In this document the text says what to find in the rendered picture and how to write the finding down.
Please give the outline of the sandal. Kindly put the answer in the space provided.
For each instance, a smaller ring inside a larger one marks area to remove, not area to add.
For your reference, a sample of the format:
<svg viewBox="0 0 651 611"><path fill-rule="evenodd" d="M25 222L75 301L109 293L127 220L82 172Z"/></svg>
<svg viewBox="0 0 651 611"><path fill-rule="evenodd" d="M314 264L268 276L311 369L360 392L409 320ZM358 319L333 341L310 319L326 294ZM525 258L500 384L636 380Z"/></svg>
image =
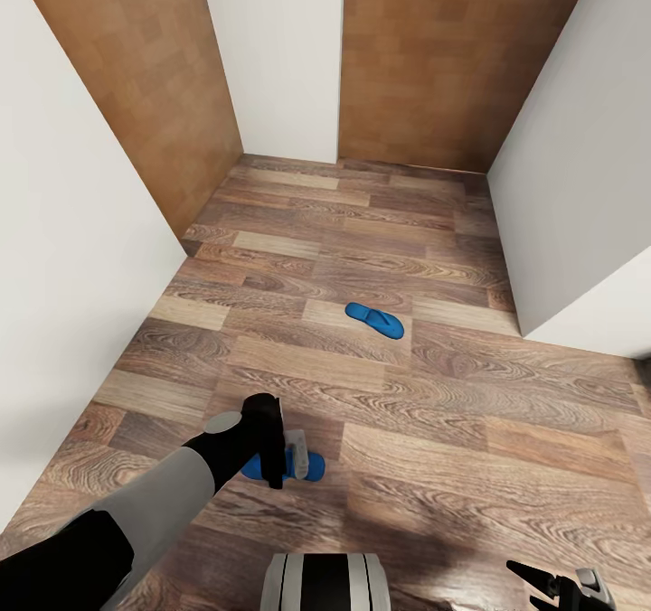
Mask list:
<svg viewBox="0 0 651 611"><path fill-rule="evenodd" d="M325 459L319 454L310 453L310 452L307 453L308 453L309 466L308 466L307 476L305 476L305 480L312 481L312 482L320 481L320 479L322 479L322 477L324 476L324 472L325 472ZM285 475L282 475L283 480L289 479L289 477L296 477L292 449L291 448L287 449L285 455L286 455L286 463L287 463L287 473ZM241 469L241 471L244 475L246 475L246 477L250 479L263 480L263 477L261 476L261 470L260 470L259 454L256 454Z"/></svg>
<svg viewBox="0 0 651 611"><path fill-rule="evenodd" d="M405 333L403 324L396 316L384 313L379 309L371 309L365 305L352 302L346 306L345 313L350 318L368 324L375 331L393 340L400 340Z"/></svg>

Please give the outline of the robot trunk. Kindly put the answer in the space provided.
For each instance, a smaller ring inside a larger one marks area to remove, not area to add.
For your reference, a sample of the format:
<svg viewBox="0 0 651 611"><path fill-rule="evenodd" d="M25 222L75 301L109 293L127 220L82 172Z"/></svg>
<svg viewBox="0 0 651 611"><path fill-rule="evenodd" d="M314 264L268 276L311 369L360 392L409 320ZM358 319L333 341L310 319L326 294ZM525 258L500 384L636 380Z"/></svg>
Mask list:
<svg viewBox="0 0 651 611"><path fill-rule="evenodd" d="M392 611L376 553L275 553L260 611Z"/></svg>

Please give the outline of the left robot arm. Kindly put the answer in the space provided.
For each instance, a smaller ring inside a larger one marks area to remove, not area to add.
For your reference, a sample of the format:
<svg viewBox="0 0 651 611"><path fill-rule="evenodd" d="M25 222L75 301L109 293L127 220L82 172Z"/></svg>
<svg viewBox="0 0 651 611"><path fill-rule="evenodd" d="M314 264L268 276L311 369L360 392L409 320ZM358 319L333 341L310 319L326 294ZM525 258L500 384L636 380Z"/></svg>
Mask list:
<svg viewBox="0 0 651 611"><path fill-rule="evenodd" d="M307 476L304 429L283 431L280 398L258 393L43 540L0 561L0 611L115 611L225 483L256 454L282 489L285 452Z"/></svg>

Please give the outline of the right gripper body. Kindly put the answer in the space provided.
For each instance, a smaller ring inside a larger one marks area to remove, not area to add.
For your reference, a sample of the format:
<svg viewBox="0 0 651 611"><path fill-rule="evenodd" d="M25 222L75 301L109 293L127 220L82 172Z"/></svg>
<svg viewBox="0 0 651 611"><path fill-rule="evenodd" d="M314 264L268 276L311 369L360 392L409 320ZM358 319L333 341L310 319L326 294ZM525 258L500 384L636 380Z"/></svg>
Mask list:
<svg viewBox="0 0 651 611"><path fill-rule="evenodd" d="M562 576L559 611L614 611L592 597L585 596L574 580Z"/></svg>

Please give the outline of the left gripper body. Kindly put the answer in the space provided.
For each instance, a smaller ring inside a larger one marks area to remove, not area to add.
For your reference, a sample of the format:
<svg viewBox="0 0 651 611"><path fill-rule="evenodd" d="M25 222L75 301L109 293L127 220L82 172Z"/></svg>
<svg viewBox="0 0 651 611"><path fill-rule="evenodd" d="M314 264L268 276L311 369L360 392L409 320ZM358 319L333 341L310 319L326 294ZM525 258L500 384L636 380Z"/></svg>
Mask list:
<svg viewBox="0 0 651 611"><path fill-rule="evenodd" d="M285 446L285 438L282 434L274 447L259 451L260 470L263 480L268 481L267 479L271 479L271 477L287 473Z"/></svg>

